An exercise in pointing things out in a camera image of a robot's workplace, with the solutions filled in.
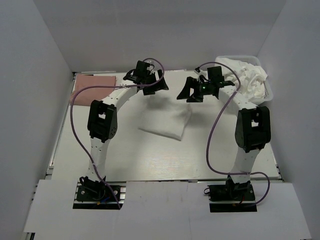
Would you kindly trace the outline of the white t shirt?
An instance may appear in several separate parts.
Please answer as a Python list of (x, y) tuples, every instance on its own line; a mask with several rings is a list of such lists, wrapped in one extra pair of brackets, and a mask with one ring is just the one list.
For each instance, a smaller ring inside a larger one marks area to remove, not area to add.
[(188, 103), (168, 97), (150, 97), (141, 113), (138, 129), (181, 141), (191, 115), (192, 108)]

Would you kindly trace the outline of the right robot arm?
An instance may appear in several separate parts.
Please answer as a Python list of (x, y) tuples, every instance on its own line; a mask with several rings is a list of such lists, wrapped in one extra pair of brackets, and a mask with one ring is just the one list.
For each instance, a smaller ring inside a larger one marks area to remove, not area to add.
[(226, 195), (236, 200), (249, 190), (255, 160), (271, 140), (270, 111), (243, 96), (240, 84), (225, 80), (221, 65), (209, 67), (207, 72), (197, 67), (195, 72), (198, 77), (189, 76), (186, 79), (177, 100), (201, 103), (204, 96), (214, 96), (224, 104), (222, 111), (229, 108), (237, 117), (234, 137), (238, 151), (232, 170), (226, 174), (225, 183)]

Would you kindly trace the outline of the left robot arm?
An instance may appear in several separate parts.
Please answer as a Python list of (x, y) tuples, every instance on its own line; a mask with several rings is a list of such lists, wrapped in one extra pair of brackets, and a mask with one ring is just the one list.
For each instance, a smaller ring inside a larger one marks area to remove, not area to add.
[(139, 91), (144, 95), (154, 95), (157, 91), (168, 90), (164, 79), (164, 67), (159, 65), (158, 70), (153, 70), (154, 58), (139, 60), (136, 67), (128, 71), (121, 81), (120, 86), (102, 100), (93, 100), (88, 116), (87, 129), (90, 136), (89, 167), (80, 183), (90, 196), (99, 200), (106, 193), (105, 164), (109, 144), (118, 130), (118, 111)]

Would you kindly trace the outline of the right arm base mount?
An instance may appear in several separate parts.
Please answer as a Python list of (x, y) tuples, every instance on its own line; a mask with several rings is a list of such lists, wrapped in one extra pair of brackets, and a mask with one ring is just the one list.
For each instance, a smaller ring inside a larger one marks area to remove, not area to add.
[(208, 185), (204, 191), (209, 198), (211, 213), (254, 213), (257, 212), (256, 197), (253, 186), (230, 196), (225, 185)]

